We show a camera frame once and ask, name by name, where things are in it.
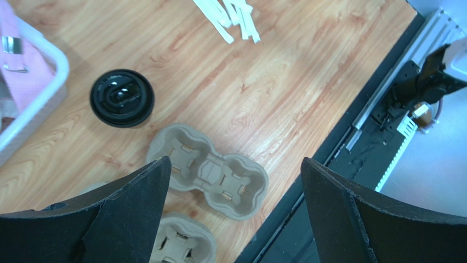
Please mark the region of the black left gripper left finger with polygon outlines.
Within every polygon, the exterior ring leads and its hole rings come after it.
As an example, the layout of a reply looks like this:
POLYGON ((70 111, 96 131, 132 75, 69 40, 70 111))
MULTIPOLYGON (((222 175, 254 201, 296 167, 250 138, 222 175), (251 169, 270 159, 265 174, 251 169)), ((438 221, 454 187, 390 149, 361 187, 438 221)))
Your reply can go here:
POLYGON ((172 164, 135 172, 43 210, 1 215, 1 262, 148 262, 172 164))

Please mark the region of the black plastic cup lid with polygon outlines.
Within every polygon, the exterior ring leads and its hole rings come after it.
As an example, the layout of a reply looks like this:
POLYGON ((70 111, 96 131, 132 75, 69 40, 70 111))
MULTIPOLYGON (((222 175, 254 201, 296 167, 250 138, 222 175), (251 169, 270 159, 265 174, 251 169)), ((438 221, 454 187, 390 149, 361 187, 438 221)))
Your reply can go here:
POLYGON ((94 82, 89 102, 93 113, 105 124, 131 128, 149 118, 155 95, 151 83, 140 73, 115 69, 94 82))

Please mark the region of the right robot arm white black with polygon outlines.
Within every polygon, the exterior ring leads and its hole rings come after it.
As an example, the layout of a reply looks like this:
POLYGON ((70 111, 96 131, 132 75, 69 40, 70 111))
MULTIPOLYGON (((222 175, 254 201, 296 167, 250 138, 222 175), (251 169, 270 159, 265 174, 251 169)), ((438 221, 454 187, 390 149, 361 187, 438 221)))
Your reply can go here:
POLYGON ((390 97, 397 106, 420 102, 434 104, 445 95, 466 87, 466 38, 444 44, 429 54, 420 72, 395 85, 390 97))

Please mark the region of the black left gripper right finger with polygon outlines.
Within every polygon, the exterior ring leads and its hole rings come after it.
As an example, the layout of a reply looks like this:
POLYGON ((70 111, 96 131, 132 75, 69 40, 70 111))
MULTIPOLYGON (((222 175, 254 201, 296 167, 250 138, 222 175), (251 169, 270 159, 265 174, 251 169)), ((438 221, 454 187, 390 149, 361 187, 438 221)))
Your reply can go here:
POLYGON ((311 158, 301 164, 321 262, 466 262, 466 218, 398 201, 311 158))

